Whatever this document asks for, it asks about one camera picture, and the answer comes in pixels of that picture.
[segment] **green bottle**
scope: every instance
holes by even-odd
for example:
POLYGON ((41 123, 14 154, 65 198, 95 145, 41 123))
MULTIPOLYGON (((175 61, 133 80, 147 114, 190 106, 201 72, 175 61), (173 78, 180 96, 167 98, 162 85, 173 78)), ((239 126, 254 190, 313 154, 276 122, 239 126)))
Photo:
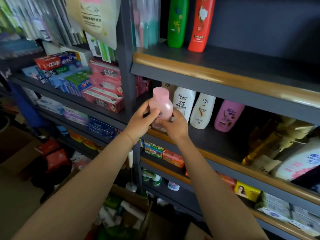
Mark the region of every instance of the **green bottle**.
POLYGON ((189 0, 171 0, 169 10, 168 38, 170 47, 181 48, 186 33, 189 0))

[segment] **pink lotion bottle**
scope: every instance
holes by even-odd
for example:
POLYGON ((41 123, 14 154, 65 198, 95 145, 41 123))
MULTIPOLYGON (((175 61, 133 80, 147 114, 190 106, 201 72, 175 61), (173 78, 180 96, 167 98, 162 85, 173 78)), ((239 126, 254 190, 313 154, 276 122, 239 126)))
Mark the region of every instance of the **pink lotion bottle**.
POLYGON ((244 104, 224 100, 214 121, 214 128, 221 132, 230 131, 244 109, 244 104))
MULTIPOLYGON (((152 93, 153 96, 149 101, 150 112, 152 112, 154 109, 160 109, 160 114, 158 115, 157 119, 171 121, 174 106, 169 99, 170 93, 168 89, 156 87, 152 90, 152 93)), ((165 128, 156 125, 155 122, 152 123, 152 127, 166 132, 165 128)))

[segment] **white shampoo bottle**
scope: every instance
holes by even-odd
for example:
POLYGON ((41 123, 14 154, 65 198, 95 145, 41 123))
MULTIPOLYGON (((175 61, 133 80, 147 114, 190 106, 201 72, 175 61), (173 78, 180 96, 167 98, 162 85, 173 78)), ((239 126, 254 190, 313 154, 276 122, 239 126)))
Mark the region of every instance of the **white shampoo bottle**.
POLYGON ((196 98, 196 93, 196 91, 182 87, 177 87, 176 91, 174 92, 173 106, 182 113, 187 122, 190 118, 193 102, 196 98))
POLYGON ((203 130, 209 124, 216 97, 200 93, 192 110, 190 124, 197 129, 203 130))

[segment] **gold bottle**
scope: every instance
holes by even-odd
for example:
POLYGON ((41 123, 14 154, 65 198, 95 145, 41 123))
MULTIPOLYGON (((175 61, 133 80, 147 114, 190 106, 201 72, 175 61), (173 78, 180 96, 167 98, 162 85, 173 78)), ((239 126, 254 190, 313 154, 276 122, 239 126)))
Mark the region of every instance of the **gold bottle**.
POLYGON ((270 133, 265 140, 252 144, 249 154, 242 160, 243 165, 251 165, 261 155, 274 159, 284 149, 291 147, 314 128, 313 124, 281 116, 276 130, 270 133))

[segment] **pink bottle cap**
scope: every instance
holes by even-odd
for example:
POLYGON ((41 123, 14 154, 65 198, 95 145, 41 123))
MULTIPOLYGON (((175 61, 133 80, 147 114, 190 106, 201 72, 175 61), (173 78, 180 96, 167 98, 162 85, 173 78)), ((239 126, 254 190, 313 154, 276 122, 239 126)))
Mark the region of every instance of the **pink bottle cap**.
POLYGON ((165 103, 169 100, 169 91, 163 87, 156 87, 152 90, 153 98, 157 103, 165 103))

